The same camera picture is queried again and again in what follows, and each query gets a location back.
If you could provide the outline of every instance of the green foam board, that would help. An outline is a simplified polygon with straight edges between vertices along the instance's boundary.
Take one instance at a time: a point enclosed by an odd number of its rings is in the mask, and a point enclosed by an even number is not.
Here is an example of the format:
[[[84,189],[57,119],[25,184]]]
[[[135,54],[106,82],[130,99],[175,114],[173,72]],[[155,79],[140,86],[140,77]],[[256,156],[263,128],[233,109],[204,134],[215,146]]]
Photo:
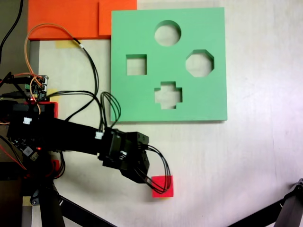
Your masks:
[[[173,46],[155,40],[167,23],[180,29]],[[227,120],[224,8],[113,11],[111,44],[111,93],[121,122]],[[206,77],[186,70],[186,59],[197,52],[213,60]],[[146,75],[127,75],[131,56],[146,58]],[[175,109],[155,103],[155,90],[165,83],[182,90]]]

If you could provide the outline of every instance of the orange foam board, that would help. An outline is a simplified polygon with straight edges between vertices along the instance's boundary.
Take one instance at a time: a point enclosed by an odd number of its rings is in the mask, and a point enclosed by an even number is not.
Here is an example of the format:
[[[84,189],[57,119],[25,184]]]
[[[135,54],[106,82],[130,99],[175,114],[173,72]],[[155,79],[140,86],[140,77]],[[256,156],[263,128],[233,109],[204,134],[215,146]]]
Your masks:
[[[100,0],[99,3],[99,37],[111,37],[111,14],[115,10],[137,10],[137,0]]]
[[[110,38],[111,11],[136,10],[137,0],[29,0],[30,31],[41,23],[56,23],[78,39]],[[38,28],[30,40],[66,40],[68,34],[53,26]]]
[[[30,31],[41,23],[56,23],[69,30],[78,39],[98,38],[99,0],[29,0],[28,26]],[[59,28],[38,28],[30,40],[70,39]]]

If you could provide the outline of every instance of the red block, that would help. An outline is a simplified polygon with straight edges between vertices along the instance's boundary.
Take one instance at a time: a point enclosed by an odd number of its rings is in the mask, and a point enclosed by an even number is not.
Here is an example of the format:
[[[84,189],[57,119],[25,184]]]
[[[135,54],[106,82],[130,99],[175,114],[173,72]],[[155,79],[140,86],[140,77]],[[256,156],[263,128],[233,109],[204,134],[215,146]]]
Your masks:
[[[165,182],[165,176],[153,176],[152,181],[154,181],[156,184],[158,184],[161,187],[164,187],[164,182]],[[152,196],[153,197],[173,197],[174,196],[174,179],[173,176],[170,176],[171,179],[171,185],[170,188],[163,194],[159,194],[155,192],[154,190],[152,191]]]

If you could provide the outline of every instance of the white table surface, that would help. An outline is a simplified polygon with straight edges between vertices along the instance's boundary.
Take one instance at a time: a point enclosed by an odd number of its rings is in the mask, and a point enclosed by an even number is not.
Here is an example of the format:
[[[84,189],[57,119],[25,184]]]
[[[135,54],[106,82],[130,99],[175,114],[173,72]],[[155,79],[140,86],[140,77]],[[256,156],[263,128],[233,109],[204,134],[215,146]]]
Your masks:
[[[175,196],[153,199],[148,186],[77,152],[65,154],[66,172],[55,181],[62,196],[118,227],[224,227],[281,199],[303,177],[303,1],[138,0],[138,9],[196,7],[225,7],[228,121],[118,125],[148,135],[162,151]],[[110,41],[83,44],[100,91],[109,91]],[[93,90],[85,55],[54,41],[40,42],[39,74],[50,77],[50,88]],[[88,100],[61,97],[59,118]],[[97,127],[97,106],[72,121]],[[149,159],[149,175],[163,174],[160,159]],[[33,226],[40,226],[38,209]]]

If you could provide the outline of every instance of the cross-shaped hole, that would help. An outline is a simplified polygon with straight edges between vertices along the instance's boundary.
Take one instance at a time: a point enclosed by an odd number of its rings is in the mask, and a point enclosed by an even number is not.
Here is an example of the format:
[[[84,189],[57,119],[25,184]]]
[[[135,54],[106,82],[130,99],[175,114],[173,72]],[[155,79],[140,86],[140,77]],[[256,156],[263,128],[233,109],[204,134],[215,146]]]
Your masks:
[[[161,109],[175,109],[182,102],[182,88],[176,82],[161,82],[161,88],[155,88],[155,102]]]

